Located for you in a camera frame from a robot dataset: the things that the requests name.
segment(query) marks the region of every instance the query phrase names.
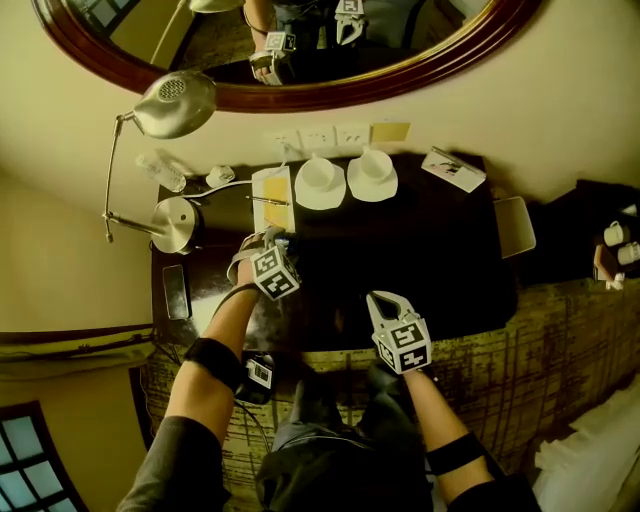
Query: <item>desk lamp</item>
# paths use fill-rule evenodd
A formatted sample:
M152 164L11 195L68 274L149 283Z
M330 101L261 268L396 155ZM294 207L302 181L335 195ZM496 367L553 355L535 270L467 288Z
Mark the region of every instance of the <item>desk lamp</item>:
M113 242L110 223L151 234L154 245L165 253L186 254L198 225L198 212L182 197L171 197L156 205L151 224L143 224L109 210L113 158L122 125L133 121L144 135L155 139L175 139L200 128L216 109L216 88L201 73L177 71L156 80L138 104L116 117L109 158L104 213L107 240Z

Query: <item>wall socket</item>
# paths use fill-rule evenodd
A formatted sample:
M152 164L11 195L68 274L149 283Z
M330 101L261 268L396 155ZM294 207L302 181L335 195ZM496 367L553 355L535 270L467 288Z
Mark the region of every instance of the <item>wall socket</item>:
M328 148L336 145L336 131L333 126L314 126L300 130L304 149Z
M302 144L297 130L270 132L266 133L264 138L268 141L269 147L280 157L291 150L302 151Z
M369 123L339 124L336 126L338 146L364 146L371 142Z

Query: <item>pen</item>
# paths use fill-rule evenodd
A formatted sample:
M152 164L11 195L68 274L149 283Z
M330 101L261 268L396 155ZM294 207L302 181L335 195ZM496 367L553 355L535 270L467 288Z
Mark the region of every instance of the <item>pen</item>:
M261 201L263 203L277 204L278 206L289 206L287 201L279 201L278 199L267 199L266 197L245 196L253 201Z

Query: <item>dark wooden desk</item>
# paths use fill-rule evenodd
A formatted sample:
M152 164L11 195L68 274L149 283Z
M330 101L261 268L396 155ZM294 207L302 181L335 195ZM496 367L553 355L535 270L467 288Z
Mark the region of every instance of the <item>dark wooden desk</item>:
M471 194L423 171L424 155L393 157L397 195L364 203L347 195L340 208L311 211L295 204L300 291L278 303L261 298L247 350L344 350L371 347L365 303L370 290L407 297L434 340L498 329L513 315L516 293L500 244L488 184ZM335 159L346 169L350 159ZM295 177L301 163L290 164ZM248 179L261 167L235 167ZM228 262L253 231L249 186L199 200L199 244L187 256L153 250L153 315L162 342L191 344L231 288ZM170 193L162 189L160 199ZM162 268L181 264L193 316L170 321Z

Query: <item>white saucer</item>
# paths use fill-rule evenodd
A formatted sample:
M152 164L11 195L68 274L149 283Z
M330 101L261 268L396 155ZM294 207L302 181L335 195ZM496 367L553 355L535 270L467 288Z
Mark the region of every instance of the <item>white saucer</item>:
M296 203L310 210L330 210L337 208L342 203L347 193L347 182L344 179L342 168L334 165L336 175L331 184L331 188L326 192L318 192L309 187L302 180L300 173L296 176L294 189L296 192Z
M391 174L386 180L374 185L360 172L359 158L349 162L347 180L349 181L349 188L351 189L353 197L368 203L384 201L385 199L395 196L398 191L398 174L395 169L391 171Z

